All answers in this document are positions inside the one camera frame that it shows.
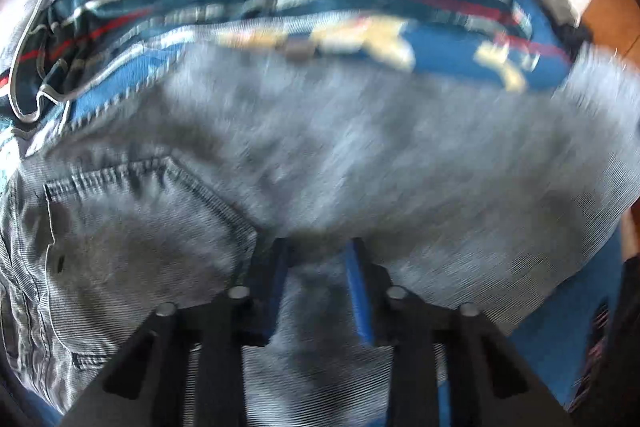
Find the grey washed denim pants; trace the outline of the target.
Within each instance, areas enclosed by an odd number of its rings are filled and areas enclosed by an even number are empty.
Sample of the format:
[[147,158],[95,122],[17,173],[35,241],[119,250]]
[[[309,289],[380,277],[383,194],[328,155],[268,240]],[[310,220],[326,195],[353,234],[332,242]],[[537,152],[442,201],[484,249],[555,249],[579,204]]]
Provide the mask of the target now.
[[[1,343],[67,411],[162,303],[207,303],[278,236],[294,253],[276,335],[246,355],[256,426],[363,426],[390,359],[357,338],[342,249],[360,237],[431,303],[472,301],[544,364],[612,298],[605,248],[639,196],[639,73],[600,51],[509,93],[365,60],[296,63],[192,42],[105,80],[42,132],[1,199]],[[574,291],[588,263],[604,271]]]

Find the blue fleece deer blanket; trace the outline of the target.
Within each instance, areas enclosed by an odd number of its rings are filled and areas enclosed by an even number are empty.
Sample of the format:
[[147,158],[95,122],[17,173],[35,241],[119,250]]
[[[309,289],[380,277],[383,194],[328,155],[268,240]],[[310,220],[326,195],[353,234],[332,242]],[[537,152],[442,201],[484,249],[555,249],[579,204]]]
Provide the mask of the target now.
[[17,163],[65,112],[104,105],[105,80],[152,49],[192,42],[225,49],[365,60],[395,72],[475,82],[515,94],[562,86],[572,61],[534,0],[505,10],[451,0],[130,0],[110,17],[56,26],[60,0],[34,13],[6,68],[15,96],[1,104],[1,199]]

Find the wooden wardrobe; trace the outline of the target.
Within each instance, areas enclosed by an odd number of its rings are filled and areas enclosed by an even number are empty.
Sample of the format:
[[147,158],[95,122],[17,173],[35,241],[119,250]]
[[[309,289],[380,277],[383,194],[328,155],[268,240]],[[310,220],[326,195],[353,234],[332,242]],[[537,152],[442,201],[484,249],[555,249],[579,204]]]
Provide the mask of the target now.
[[582,13],[597,46],[605,46],[639,66],[640,17],[637,0],[591,0]]

